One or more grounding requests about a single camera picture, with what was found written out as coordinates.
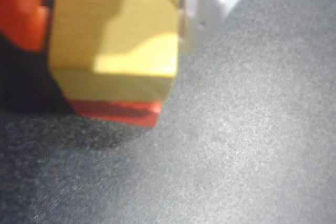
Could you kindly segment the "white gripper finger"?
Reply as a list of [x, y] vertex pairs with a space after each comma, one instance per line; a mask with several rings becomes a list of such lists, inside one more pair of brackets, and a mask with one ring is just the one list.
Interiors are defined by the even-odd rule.
[[180, 0], [179, 54], [192, 53], [209, 39], [240, 0]]

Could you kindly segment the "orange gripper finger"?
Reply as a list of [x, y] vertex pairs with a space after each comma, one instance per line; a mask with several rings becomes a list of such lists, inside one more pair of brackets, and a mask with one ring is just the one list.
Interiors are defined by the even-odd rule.
[[1, 34], [23, 50], [42, 50], [48, 17], [43, 0], [1, 0]]

